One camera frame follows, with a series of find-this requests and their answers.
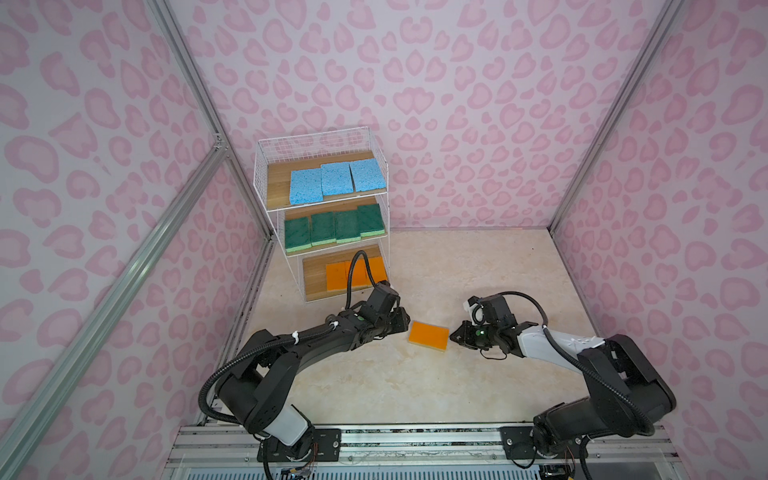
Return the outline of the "orange sponge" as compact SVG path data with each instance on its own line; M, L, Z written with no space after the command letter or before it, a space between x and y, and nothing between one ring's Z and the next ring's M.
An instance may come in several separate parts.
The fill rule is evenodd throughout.
M386 265L382 257L371 257L369 266L375 283L388 280Z
M450 330L447 327L414 321L410 328L408 341L418 346L445 351L449 336Z
M326 291L338 292L347 288L350 263L348 261L336 262L325 266Z
M349 277L351 278L352 288L366 288L371 285L367 264L363 257L359 257L355 262L355 265L350 265Z

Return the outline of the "green scouring pad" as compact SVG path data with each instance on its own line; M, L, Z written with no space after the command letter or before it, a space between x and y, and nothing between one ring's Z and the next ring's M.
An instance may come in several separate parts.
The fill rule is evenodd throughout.
M362 238L384 235L386 233L378 203L360 205L357 207L356 213L357 225Z
M317 213L311 216L311 245L322 246L336 242L336 221L334 212Z
M308 217L284 221L284 248L287 253L304 251L312 247L311 223Z
M356 210L335 213L335 238L338 244L360 241L362 236Z

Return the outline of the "blue sponge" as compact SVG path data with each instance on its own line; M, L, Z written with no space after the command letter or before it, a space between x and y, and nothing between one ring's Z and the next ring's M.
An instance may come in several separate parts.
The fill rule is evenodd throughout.
M386 188L387 181L375 158L350 162L349 168L356 192L369 192Z
M321 165L321 187L324 197L346 195L355 192L348 162Z
M291 172L289 190L291 205L318 203L323 200L322 170L320 168Z

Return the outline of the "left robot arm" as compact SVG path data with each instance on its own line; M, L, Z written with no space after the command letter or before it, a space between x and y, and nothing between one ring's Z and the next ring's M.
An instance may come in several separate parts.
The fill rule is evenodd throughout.
M198 406L208 418L237 424L275 440L292 460L314 451L314 425L286 403L295 378L336 354L408 330L410 317L388 282L375 284L368 299L330 315L319 326L292 334L261 330L204 382Z

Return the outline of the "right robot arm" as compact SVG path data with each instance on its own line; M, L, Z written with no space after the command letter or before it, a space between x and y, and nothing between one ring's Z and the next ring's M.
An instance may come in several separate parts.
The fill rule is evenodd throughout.
M677 399L630 337L585 337L553 330L542 305L523 292L470 297L468 319L450 334L452 342L480 353L534 359L582 375L586 397L536 415L529 433L535 455L552 458L576 440L616 435L649 437L677 407Z

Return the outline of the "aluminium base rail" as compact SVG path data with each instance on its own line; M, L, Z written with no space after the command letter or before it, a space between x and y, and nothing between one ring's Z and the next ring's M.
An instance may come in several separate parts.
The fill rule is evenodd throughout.
M542 457L524 423L322 425L313 462L268 455L241 427L185 427L164 479L685 479L662 427L651 437L575 442Z

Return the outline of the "aluminium frame right corner post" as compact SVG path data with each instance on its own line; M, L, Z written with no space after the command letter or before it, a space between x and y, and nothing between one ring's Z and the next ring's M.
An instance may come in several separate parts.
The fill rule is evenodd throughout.
M639 87L642 85L644 78L661 54L665 43L683 15L686 9L686 4L687 1L683 0L668 0L663 3L633 64L620 84L620 88L607 110L604 120L599 125L593 141L586 150L583 160L569 183L562 202L558 206L552 221L547 227L551 237L554 237L558 229L565 223L565 217L576 202L576 197L582 186L585 184L590 171L598 162L602 152L606 148L610 135L619 125L621 117L629 108L629 105Z

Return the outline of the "aluminium frame corner post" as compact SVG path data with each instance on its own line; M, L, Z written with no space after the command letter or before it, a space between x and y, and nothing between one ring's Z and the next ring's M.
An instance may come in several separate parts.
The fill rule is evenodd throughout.
M586 150L583 160L569 183L562 202L558 206L552 221L547 227L551 237L554 237L558 229L565 223L565 217L576 202L576 197L582 186L585 184L590 171L598 162L602 152L606 148L610 135L619 125L621 117L629 108L629 105L639 87L642 85L644 78L661 54L665 43L683 15L686 9L686 4L687 1L683 0L668 0L663 3L633 64L620 84L620 88L607 110L604 120L599 125L593 141Z
M227 129L223 125L221 116L214 105L212 94L205 84L189 44L185 39L183 30L177 21L171 3L165 0L149 0L146 1L146 4L167 41L170 52L175 58L195 102L215 139L215 147L224 156L224 160L234 177L235 183L243 194L245 203L261 232L268 241L271 241L274 236L274 229L268 220L264 207L257 198L255 189L251 185L245 169L241 165Z

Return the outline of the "aluminium frame left corner post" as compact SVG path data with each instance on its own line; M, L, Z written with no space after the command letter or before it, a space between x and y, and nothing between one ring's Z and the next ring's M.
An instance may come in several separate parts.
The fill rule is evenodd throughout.
M224 160L234 177L235 183L243 194L245 203L261 232L268 241L271 241L274 236L274 229L268 220L264 207L257 198L255 189L251 185L245 169L241 165L227 129L223 125L221 116L214 105L212 94L205 84L189 44L185 39L183 30L177 21L171 3L165 0L149 0L146 1L146 4L167 41L170 52L175 58L195 102L215 139L215 147L224 156Z

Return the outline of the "aluminium diagonal frame bar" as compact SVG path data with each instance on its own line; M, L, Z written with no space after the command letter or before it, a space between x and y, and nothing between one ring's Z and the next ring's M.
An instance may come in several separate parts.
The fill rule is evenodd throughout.
M223 147L207 154L20 410L1 441L3 479L17 478L27 464L226 156Z

